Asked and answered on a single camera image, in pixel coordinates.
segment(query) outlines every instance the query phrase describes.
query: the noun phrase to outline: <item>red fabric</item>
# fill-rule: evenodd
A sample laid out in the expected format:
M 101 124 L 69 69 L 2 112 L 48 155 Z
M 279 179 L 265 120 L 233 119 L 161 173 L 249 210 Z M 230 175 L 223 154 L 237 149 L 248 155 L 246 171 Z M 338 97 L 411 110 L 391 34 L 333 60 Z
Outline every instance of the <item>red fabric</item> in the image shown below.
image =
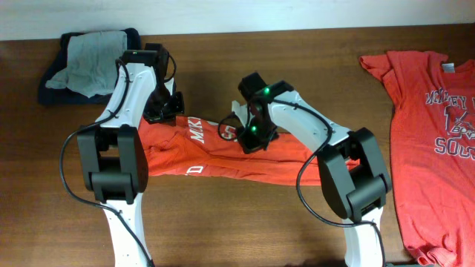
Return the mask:
M 226 138 L 234 136 L 233 127 L 222 128 Z M 150 176 L 185 174 L 294 185 L 298 171 L 311 154 L 289 133 L 279 134 L 267 151 L 245 154 L 237 142 L 217 135 L 217 123 L 186 116 L 178 116 L 176 126 L 149 125 L 142 120 L 139 135 Z M 347 165 L 353 168 L 357 162 Z M 321 184 L 316 161 L 305 171 L 301 184 Z
M 404 246 L 419 264 L 475 266 L 475 61 L 445 73 L 446 55 L 362 56 L 396 113 L 391 165 Z

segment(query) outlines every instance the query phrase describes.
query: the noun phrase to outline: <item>gray cloth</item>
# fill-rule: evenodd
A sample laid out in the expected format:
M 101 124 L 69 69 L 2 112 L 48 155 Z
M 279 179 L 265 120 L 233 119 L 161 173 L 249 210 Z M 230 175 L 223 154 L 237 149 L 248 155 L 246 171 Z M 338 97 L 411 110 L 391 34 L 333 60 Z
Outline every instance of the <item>gray cloth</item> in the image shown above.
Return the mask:
M 87 97 L 114 92 L 115 60 L 127 50 L 123 31 L 88 33 L 71 37 L 68 65 L 46 82 L 47 88 L 65 89 Z

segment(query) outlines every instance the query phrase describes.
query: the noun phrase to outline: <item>white background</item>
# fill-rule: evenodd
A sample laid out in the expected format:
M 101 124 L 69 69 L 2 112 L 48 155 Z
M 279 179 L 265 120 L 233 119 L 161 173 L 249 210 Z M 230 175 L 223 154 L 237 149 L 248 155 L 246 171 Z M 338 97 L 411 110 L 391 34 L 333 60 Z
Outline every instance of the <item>white background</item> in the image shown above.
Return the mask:
M 475 22 L 474 0 L 0 0 L 0 40 Z

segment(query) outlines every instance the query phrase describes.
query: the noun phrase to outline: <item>wooden tabletop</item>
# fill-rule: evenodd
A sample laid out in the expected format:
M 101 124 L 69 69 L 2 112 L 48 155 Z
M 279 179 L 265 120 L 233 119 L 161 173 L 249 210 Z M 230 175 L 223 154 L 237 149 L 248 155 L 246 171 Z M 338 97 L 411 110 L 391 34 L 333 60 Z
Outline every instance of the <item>wooden tabletop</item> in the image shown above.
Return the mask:
M 475 58 L 472 24 L 144 36 L 161 42 L 177 61 L 177 89 L 186 115 L 218 121 L 240 79 L 258 70 L 269 83 L 285 79 L 322 114 L 348 128 L 369 128 L 387 167 L 393 104 L 358 57 L 387 50 L 435 50 L 460 64 Z M 59 50 L 58 40 L 0 42 L 0 266 L 113 266 L 102 211 L 73 201 L 59 180 L 59 149 L 103 106 L 36 103 L 39 79 Z M 81 197 L 76 143 L 65 172 Z M 338 218 L 319 187 L 304 189 L 324 217 Z M 411 261 L 387 196 L 381 223 L 387 261 Z M 313 218 L 294 187 L 227 178 L 151 177 L 144 195 L 148 249 L 158 266 L 285 266 L 342 261 L 344 233 Z

